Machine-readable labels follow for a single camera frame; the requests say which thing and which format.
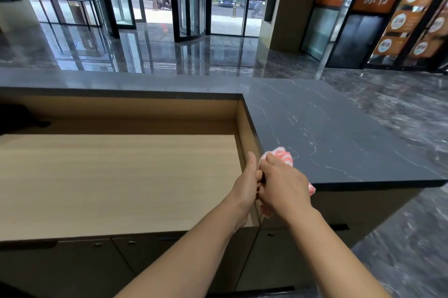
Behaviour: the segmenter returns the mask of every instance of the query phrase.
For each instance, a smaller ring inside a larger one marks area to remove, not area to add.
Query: pink and white striped cloth
[[[284,147],[277,147],[275,150],[273,150],[271,152],[264,153],[261,156],[260,161],[261,161],[261,159],[266,159],[266,155],[268,153],[272,153],[277,158],[282,159],[286,165],[293,166],[293,157],[291,156],[291,153],[287,152]],[[309,182],[308,182],[308,191],[310,193],[310,196],[313,195],[314,193],[316,193],[316,188],[313,185],[311,185]],[[265,204],[261,204],[260,210],[261,210],[261,213],[264,216],[266,216],[266,218],[270,218],[273,215],[272,210]]]

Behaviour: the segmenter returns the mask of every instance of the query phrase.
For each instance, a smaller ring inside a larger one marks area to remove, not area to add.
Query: gray marble countertop
[[[320,191],[439,187],[439,167],[324,81],[0,70],[11,94],[243,99],[262,151],[284,146]]]

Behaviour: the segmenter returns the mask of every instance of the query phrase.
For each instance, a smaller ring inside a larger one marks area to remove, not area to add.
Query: wall
[[[39,24],[29,0],[0,3],[0,31],[7,33]]]
[[[277,0],[272,22],[262,22],[260,40],[273,50],[298,52],[314,1]]]

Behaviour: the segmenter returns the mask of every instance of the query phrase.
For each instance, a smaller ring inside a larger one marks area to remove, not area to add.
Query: polished floor
[[[330,68],[316,74],[318,62],[304,54],[269,51],[252,38],[175,44],[164,25],[120,36],[42,24],[0,36],[0,67],[322,79],[448,175],[448,75]],[[353,251],[394,298],[448,297],[447,185],[422,191]],[[312,288],[281,297],[318,296]]]

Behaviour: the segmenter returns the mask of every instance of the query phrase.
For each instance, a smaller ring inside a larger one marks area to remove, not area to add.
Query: forearm
[[[317,210],[310,208],[306,216],[293,217],[288,224],[325,297],[389,297]]]
[[[213,280],[238,216],[224,199],[116,298],[199,298]]]

